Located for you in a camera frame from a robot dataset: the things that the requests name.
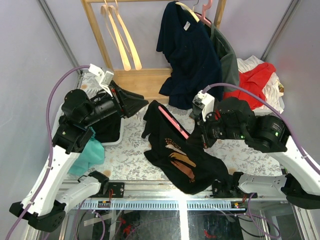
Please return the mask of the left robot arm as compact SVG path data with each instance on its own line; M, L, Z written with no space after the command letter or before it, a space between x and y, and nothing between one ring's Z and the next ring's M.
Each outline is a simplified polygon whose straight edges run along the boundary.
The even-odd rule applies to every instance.
M27 220L36 230L51 233L66 214L85 199L105 197L110 190L109 178L93 171L83 181L64 193L58 190L69 169L94 136L92 125L117 114L130 118L148 104L142 95L119 87L114 81L89 98L85 91L68 92L61 106L63 115L51 141L48 160L29 194L10 206L10 213Z

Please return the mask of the black t shirt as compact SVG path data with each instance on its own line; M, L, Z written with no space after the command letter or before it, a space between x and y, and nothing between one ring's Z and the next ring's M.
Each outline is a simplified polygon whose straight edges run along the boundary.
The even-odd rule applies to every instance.
M147 160L185 194L202 192L215 181L229 189L233 180L224 162L201 147L188 144L160 109L167 110L154 100L143 116L145 127L141 137L147 138L151 145L144 152Z

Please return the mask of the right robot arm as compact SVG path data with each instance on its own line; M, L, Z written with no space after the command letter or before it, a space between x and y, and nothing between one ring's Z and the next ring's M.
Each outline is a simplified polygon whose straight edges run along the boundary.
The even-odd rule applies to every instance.
M303 155L294 142L285 122L274 115L256 116L249 104L229 97L215 105L212 96L195 96L190 117L195 126L188 137L189 144L205 149L217 140L241 140L277 160L286 170L281 176L257 176L236 171L232 182L224 185L215 180L213 195L217 198L255 197L285 198L289 203L306 210L320 207L320 176L317 165L313 169L302 160Z

